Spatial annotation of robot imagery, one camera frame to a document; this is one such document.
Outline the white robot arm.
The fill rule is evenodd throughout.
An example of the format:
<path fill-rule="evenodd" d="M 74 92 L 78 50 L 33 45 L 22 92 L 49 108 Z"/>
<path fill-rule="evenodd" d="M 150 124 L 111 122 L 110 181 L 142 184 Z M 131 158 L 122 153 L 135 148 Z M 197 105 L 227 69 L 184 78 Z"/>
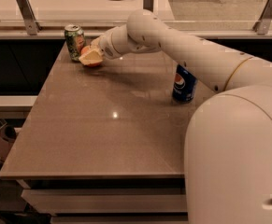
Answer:
<path fill-rule="evenodd" d="M 185 135 L 189 224 L 272 224 L 272 63 L 168 27 L 148 10 L 96 38 L 85 65 L 161 50 L 215 94 Z"/>

